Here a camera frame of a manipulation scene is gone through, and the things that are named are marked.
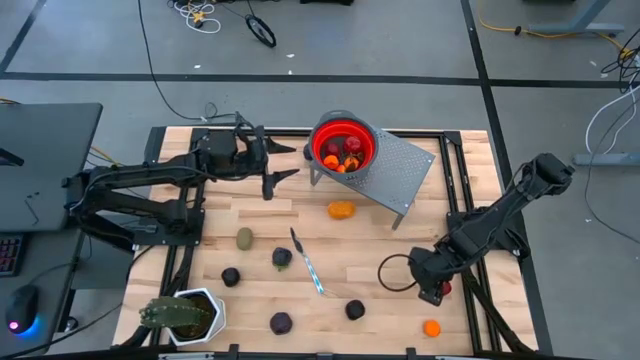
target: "cactus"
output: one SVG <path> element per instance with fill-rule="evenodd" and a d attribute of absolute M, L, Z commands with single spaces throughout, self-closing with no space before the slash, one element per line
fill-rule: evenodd
<path fill-rule="evenodd" d="M 140 309 L 140 323 L 148 328 L 174 328 L 198 325 L 207 315 L 189 299 L 161 296 Z"/>

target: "potted plant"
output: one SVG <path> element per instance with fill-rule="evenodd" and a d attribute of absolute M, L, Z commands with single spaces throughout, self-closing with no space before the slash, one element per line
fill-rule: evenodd
<path fill-rule="evenodd" d="M 206 288 L 152 299 L 140 310 L 140 323 L 148 328 L 167 328 L 176 346 L 208 342 L 227 324 L 224 301 Z"/>

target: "black desk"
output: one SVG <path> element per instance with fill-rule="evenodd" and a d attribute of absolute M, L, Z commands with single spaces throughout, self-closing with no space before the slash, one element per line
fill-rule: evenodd
<path fill-rule="evenodd" d="M 93 140 L 93 135 L 98 126 L 98 120 L 102 111 L 100 104 L 51 104 L 51 105 L 2 105 L 12 107 L 22 107 L 25 111 L 11 112 L 11 120 L 16 119 L 15 114 L 24 114 L 29 117 L 25 123 L 33 123 L 34 114 L 38 115 L 46 126 L 42 126 L 43 131 L 47 131 L 49 136 L 64 138 L 77 145 L 77 141 L 87 144 L 86 152 L 82 156 L 64 156 L 69 148 L 64 146 L 48 146 L 47 143 L 34 142 L 34 147 L 41 147 L 44 157 L 50 158 L 51 163 L 63 161 L 73 162 L 71 166 L 77 171 L 84 167 L 89 145 Z M 56 124 L 56 132 L 51 131 L 51 124 Z M 12 131 L 11 136 L 24 136 L 25 141 L 29 141 L 29 134 L 38 131 L 33 127 L 24 130 Z M 39 232 L 28 235 L 26 239 L 25 256 L 22 259 L 20 273 L 16 277 L 0 278 L 0 316 L 4 324 L 4 309 L 7 305 L 9 295 L 17 288 L 28 283 L 34 276 L 53 266 L 74 262 L 82 249 L 82 232 L 75 229 L 64 229 L 55 232 Z M 82 261 L 77 269 L 82 269 Z M 38 316 L 33 328 L 29 331 L 14 335 L 9 330 L 0 326 L 0 356 L 12 354 L 42 345 L 51 341 L 53 334 L 58 328 L 59 321 L 65 312 L 67 296 L 73 280 L 74 269 L 71 266 L 59 268 L 40 277 L 35 285 L 39 289 Z M 42 354 L 46 349 L 33 354 Z"/>

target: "keyboard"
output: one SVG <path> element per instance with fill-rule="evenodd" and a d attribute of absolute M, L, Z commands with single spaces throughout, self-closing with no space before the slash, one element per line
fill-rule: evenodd
<path fill-rule="evenodd" d="M 24 234 L 0 234 L 0 277 L 18 275 L 25 244 Z"/>

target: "computer mouse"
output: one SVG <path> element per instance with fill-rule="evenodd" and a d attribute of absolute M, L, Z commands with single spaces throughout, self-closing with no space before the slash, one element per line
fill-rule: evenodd
<path fill-rule="evenodd" d="M 9 331 L 21 334 L 33 325 L 38 314 L 38 288 L 25 285 L 14 291 L 9 298 L 5 320 Z"/>

